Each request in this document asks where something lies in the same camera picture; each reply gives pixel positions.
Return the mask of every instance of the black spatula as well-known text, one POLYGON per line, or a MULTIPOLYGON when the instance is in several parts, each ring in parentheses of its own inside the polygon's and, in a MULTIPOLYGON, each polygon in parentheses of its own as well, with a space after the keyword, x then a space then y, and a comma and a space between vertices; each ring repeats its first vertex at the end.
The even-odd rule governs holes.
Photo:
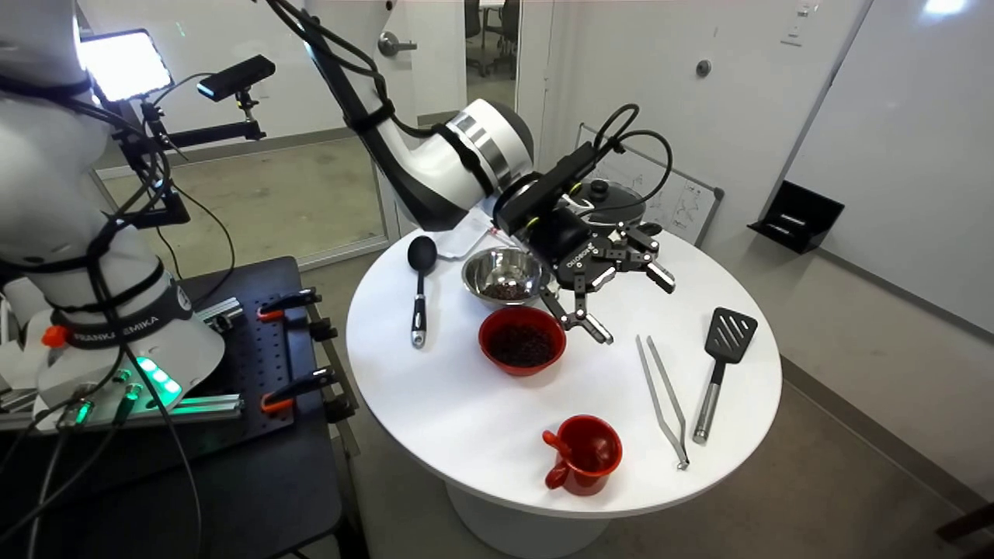
POLYGON ((714 309, 711 315, 711 329, 709 329, 709 343, 705 351, 714 359, 714 370, 711 370, 711 383, 709 383, 709 395, 702 404, 702 413, 696 417, 691 425, 691 441, 705 445, 711 434, 711 421, 714 421, 714 407, 717 407, 717 395, 719 395, 719 378, 722 378, 722 364, 738 364, 749 343, 755 335, 755 317, 725 311, 725 309, 714 309))

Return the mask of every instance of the floor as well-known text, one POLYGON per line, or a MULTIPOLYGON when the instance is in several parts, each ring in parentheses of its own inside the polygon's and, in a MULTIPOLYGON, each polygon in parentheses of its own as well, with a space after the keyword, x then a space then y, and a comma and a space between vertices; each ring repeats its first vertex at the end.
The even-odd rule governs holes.
MULTIPOLYGON (((325 295, 334 324, 345 324, 348 300, 368 262, 304 278, 325 295)), ((448 489, 368 413, 358 413, 351 429, 359 441, 354 477, 376 559, 496 559, 459 524, 448 489)), ((932 537, 954 517, 957 511, 916 477, 786 386, 766 445, 737 477, 691 502, 610 522, 581 559, 935 559, 954 556, 932 537)))
MULTIPOLYGON (((513 96, 508 74, 469 73, 469 91, 513 96)), ((129 182, 108 172, 108 191, 129 182)), ((259 145, 243 156, 177 165, 177 184, 215 208, 233 230, 240 262, 294 255, 317 262, 334 249, 377 236, 368 162, 354 140, 259 145)), ((168 230, 182 274, 223 267, 223 242, 201 213, 168 230)), ((325 315, 345 327, 354 286, 373 259, 304 274, 324 293, 325 315)), ((376 559, 492 559, 453 517, 448 489, 414 463, 368 413, 351 429, 358 498, 376 559)), ((950 556, 932 537, 954 519, 916 477, 786 386, 766 445, 717 492, 644 519, 615 522, 585 559, 644 556, 789 556, 789 559, 932 559, 950 556)), ((312 543, 304 556, 334 556, 312 543)))
MULTIPOLYGON (((129 172, 98 172, 122 203, 134 194, 129 172)), ((175 162, 175 184, 207 205, 230 230, 240 265, 294 255, 302 265, 382 236, 373 165, 345 134, 304 143, 248 145, 237 156, 188 156, 175 162)), ((195 205, 193 221, 161 228, 185 278, 226 265, 218 223, 195 205)), ((147 234, 158 259, 168 249, 147 234)))

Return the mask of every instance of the red bowl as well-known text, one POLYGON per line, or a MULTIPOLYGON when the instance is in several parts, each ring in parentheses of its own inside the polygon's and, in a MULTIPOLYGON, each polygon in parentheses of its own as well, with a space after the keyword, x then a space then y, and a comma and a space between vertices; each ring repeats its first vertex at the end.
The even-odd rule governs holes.
POLYGON ((500 309, 477 327, 477 347, 508 375, 535 375, 566 351, 563 327, 536 309, 500 309))

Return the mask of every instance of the black cable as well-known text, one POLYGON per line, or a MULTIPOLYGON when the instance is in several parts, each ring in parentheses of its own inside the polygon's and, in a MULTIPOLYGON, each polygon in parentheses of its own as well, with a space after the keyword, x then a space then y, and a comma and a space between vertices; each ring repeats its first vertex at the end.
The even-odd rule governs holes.
MULTIPOLYGON (((43 479, 41 479, 36 508, 43 508, 46 498, 49 498, 49 484, 53 484, 53 479, 56 479, 66 438, 68 438, 68 433, 58 433, 56 450, 53 450, 49 466, 43 468, 43 479)), ((36 554, 35 554, 35 548, 36 548, 36 530, 41 530, 41 517, 35 517, 31 530, 29 530, 29 559, 36 556, 36 554)))
POLYGON ((13 522, 3 533, 0 533, 0 548, 16 537, 24 524, 31 524, 36 517, 43 517, 56 500, 61 500, 61 493, 68 493, 91 468, 92 463, 105 455, 105 447, 112 445, 112 438, 118 434, 118 425, 112 425, 98 447, 87 457, 87 463, 80 463, 49 498, 46 502, 35 508, 29 517, 20 517, 19 522, 13 522))
POLYGON ((663 162, 663 168, 669 168, 669 173, 682 178, 686 184, 696 184, 696 188, 714 191, 717 195, 722 194, 719 188, 705 184, 705 182, 697 182, 697 178, 691 178, 691 173, 679 172, 675 162, 663 162))
POLYGON ((105 383, 116 378, 118 368, 122 368, 124 355, 118 351, 116 364, 108 368, 108 374, 92 386, 92 388, 80 388, 75 397, 49 407, 49 410, 41 410, 20 433, 19 438, 7 447, 3 461, 0 461, 0 477, 3 468, 10 466, 10 461, 19 455, 19 447, 24 445, 24 438, 36 429, 36 424, 43 424, 46 417, 53 417, 56 410, 61 407, 75 407, 80 401, 87 401, 91 395, 96 395, 105 383))
POLYGON ((182 284, 180 259, 177 259, 175 245, 165 241, 161 228, 156 228, 156 236, 165 245, 168 259, 175 262, 175 278, 182 284))
POLYGON ((24 445, 24 438, 36 429, 36 424, 43 424, 46 417, 53 417, 61 407, 49 407, 41 410, 36 417, 31 417, 31 424, 19 433, 19 438, 7 447, 3 461, 0 461, 0 477, 7 472, 10 461, 19 455, 19 447, 24 445))
POLYGON ((618 205, 618 208, 645 205, 649 199, 654 199, 661 194, 661 188, 669 182, 669 172, 675 172, 675 149, 659 130, 626 130, 626 134, 618 137, 618 145, 625 145, 625 140, 630 140, 630 137, 654 140, 661 145, 661 153, 663 153, 663 165, 661 165, 659 184, 645 195, 638 195, 638 199, 634 199, 626 205, 618 205))
POLYGON ((151 134, 151 137, 142 134, 142 143, 147 143, 147 153, 149 153, 151 172, 156 172, 149 188, 161 191, 161 188, 170 184, 170 162, 168 162, 168 156, 161 149, 161 140, 168 140, 168 137, 161 137, 161 130, 156 130, 149 119, 142 119, 142 128, 151 134))
POLYGON ((124 359, 129 362, 134 374, 142 378, 147 391, 151 395, 151 401, 156 401, 156 407, 158 407, 158 413, 161 413, 161 424, 168 425, 168 434, 170 434, 170 441, 175 441, 175 447, 177 447, 177 457, 180 457, 182 472, 185 472, 188 498, 193 498, 195 556, 201 556, 205 511, 201 511, 201 500, 197 500, 197 484, 195 484, 195 477, 193 477, 185 447, 182 447, 182 441, 180 441, 177 424, 175 424, 175 417, 165 410, 156 386, 149 383, 147 370, 137 364, 129 346, 124 343, 122 317, 118 317, 118 309, 112 305, 112 289, 105 286, 105 278, 103 278, 98 265, 91 267, 87 274, 91 274, 92 295, 96 295, 96 303, 103 305, 103 315, 105 315, 105 321, 108 321, 108 327, 112 327, 112 334, 116 334, 124 359))
POLYGON ((182 80, 175 80, 168 88, 161 88, 156 96, 147 94, 142 104, 158 105, 165 96, 177 94, 182 85, 195 80, 195 77, 207 77, 210 73, 193 73, 182 80))
MULTIPOLYGON (((317 35, 319 35, 324 41, 333 41, 339 49, 345 49, 345 52, 351 52, 354 59, 359 59, 362 66, 354 66, 354 64, 342 59, 334 49, 328 49, 333 59, 334 59, 342 68, 348 68, 348 73, 362 74, 362 77, 373 80, 373 91, 376 91, 376 101, 377 101, 377 104, 384 104, 384 105, 391 104, 391 101, 389 101, 389 91, 384 91, 384 77, 382 77, 382 73, 377 73, 377 66, 376 66, 373 55, 367 55, 359 48, 348 44, 342 35, 324 27, 317 16, 290 6, 287 0, 267 0, 267 2, 270 2, 270 11, 277 13, 277 18, 283 18, 283 25, 284 25, 290 35, 298 35, 304 44, 317 41, 317 37, 309 37, 309 35, 304 31, 304 25, 308 25, 308 27, 317 27, 317 35)), ((427 128, 404 126, 396 115, 391 115, 391 123, 393 123, 404 134, 411 134, 411 137, 431 137, 427 128)))
POLYGON ((142 199, 142 191, 134 191, 129 199, 124 199, 108 221, 122 221, 137 203, 142 199))
POLYGON ((151 143, 139 128, 129 128, 122 115, 105 113, 98 105, 91 105, 83 101, 53 101, 53 104, 61 105, 61 108, 91 115, 91 119, 96 119, 103 126, 112 126, 116 134, 139 137, 139 143, 147 143, 147 158, 149 162, 142 162, 142 168, 134 168, 134 172, 139 173, 142 188, 156 191, 156 184, 168 184, 168 178, 170 178, 168 158, 165 158, 161 145, 151 143))
POLYGON ((610 149, 610 140, 618 140, 618 137, 630 128, 630 123, 634 123, 636 115, 638 115, 638 105, 636 105, 636 104, 618 105, 618 108, 599 126, 599 130, 595 130, 595 137, 594 137, 594 149, 595 149, 595 153, 610 149), (618 128, 610 137, 606 137, 607 128, 610 128, 620 115, 626 115, 626 119, 620 123, 620 128, 618 128))
POLYGON ((156 134, 156 140, 165 143, 165 145, 170 145, 175 156, 177 156, 180 162, 185 162, 185 153, 182 153, 168 134, 156 134))
POLYGON ((182 199, 188 199, 188 205, 195 205, 195 208, 201 208, 215 223, 218 223, 218 230, 223 234, 223 242, 226 242, 226 270, 223 270, 223 278, 207 289, 207 293, 201 293, 197 300, 195 300, 195 305, 205 305, 210 295, 218 295, 218 289, 223 289, 223 284, 237 274, 237 267, 240 267, 240 253, 237 253, 237 242, 233 242, 233 236, 230 236, 230 230, 226 230, 226 223, 207 208, 207 205, 201 205, 197 199, 193 199, 185 191, 180 191, 180 188, 175 188, 182 199))

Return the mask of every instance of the white round table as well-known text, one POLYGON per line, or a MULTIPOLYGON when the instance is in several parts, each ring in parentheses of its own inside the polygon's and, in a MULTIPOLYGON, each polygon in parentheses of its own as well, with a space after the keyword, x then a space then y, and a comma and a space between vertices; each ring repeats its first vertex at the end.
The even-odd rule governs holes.
MULTIPOLYGON (((690 242, 659 236, 659 262, 677 278, 675 295, 663 295, 644 274, 620 274, 591 295, 587 309, 615 334, 615 346, 595 346, 585 329, 570 329, 557 368, 513 378, 477 351, 477 324, 490 309, 462 286, 462 262, 436 262, 425 279, 427 343, 411 347, 415 278, 406 267, 406 242, 414 236, 393 242, 359 279, 348 309, 348 362, 359 397, 393 441, 448 484, 490 502, 484 512, 486 508, 477 500, 453 500, 459 519, 490 548, 508 556, 574 554, 601 530, 606 519, 663 511, 709 492, 738 468, 770 433, 783 383, 770 324, 750 295, 690 242), (690 429, 711 375, 705 334, 714 309, 755 317, 756 334, 742 364, 725 368, 711 438, 697 447, 690 441, 690 429), (686 472, 677 468, 651 413, 634 335, 654 340, 679 397, 686 472), (618 472, 595 498, 570 498, 544 484, 557 455, 539 441, 539 433, 574 413, 610 424, 625 445, 618 472), (513 522, 515 512, 549 519, 549 524, 513 522)), ((508 242, 490 234, 477 249, 486 245, 508 242)))

